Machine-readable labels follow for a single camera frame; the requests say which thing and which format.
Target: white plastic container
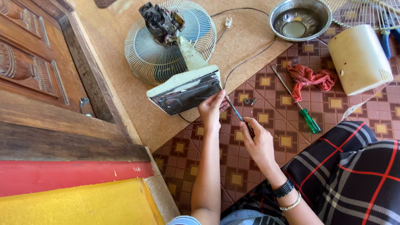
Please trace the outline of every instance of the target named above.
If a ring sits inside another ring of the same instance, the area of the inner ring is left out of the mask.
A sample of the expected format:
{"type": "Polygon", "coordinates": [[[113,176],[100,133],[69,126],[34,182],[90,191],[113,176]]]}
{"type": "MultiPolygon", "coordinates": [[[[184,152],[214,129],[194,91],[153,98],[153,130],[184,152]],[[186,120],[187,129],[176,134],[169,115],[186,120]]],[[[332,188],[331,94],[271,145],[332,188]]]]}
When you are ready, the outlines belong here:
{"type": "Polygon", "coordinates": [[[390,64],[369,25],[342,31],[328,43],[328,49],[347,95],[393,80],[390,64]]]}

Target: red painted wall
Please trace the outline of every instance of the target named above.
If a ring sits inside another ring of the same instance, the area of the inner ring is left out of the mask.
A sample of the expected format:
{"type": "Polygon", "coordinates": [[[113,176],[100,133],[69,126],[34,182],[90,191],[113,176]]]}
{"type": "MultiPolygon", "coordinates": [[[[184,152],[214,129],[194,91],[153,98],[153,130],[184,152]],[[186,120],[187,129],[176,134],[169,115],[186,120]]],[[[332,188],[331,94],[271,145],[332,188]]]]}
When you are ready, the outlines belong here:
{"type": "Polygon", "coordinates": [[[150,162],[0,161],[0,197],[150,176],[150,162]]]}

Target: rag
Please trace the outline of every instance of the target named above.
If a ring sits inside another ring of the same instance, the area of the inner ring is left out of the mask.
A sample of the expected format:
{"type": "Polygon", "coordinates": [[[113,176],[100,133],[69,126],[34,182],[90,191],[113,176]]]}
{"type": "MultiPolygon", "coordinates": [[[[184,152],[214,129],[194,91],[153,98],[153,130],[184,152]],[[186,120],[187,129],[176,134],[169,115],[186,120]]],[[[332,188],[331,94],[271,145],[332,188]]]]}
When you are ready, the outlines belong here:
{"type": "Polygon", "coordinates": [[[295,65],[294,68],[288,65],[287,69],[295,81],[292,90],[294,102],[301,101],[300,89],[303,85],[315,84],[322,90],[330,90],[338,79],[338,76],[329,70],[319,70],[314,74],[312,69],[302,65],[295,65]]]}

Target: silver bangle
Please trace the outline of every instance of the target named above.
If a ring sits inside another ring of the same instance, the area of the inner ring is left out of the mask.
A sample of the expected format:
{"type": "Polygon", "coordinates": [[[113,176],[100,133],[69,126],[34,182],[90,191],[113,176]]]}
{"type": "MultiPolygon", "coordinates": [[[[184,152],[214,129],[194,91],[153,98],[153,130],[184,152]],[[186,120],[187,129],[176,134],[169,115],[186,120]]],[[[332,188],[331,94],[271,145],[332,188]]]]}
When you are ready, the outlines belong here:
{"type": "Polygon", "coordinates": [[[297,191],[297,193],[299,193],[299,198],[296,200],[296,202],[295,203],[293,203],[293,204],[291,204],[291,205],[289,205],[288,207],[279,207],[280,208],[280,210],[284,210],[284,211],[286,211],[286,210],[289,210],[289,209],[291,209],[291,208],[293,208],[293,207],[295,207],[299,202],[300,202],[300,200],[301,200],[301,194],[300,194],[300,192],[299,191],[297,191]]]}

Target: plaid fabric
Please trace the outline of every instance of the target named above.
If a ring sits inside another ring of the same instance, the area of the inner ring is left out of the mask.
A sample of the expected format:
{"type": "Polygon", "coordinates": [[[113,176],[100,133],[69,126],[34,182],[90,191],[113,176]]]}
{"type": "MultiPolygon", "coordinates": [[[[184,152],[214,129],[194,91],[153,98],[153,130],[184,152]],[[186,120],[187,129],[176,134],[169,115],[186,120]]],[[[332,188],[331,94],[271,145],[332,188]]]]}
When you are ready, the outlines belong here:
{"type": "MultiPolygon", "coordinates": [[[[325,224],[400,224],[397,141],[379,141],[363,122],[341,122],[282,167],[325,224]]],[[[252,209],[280,218],[267,180],[222,213],[252,209]]]]}

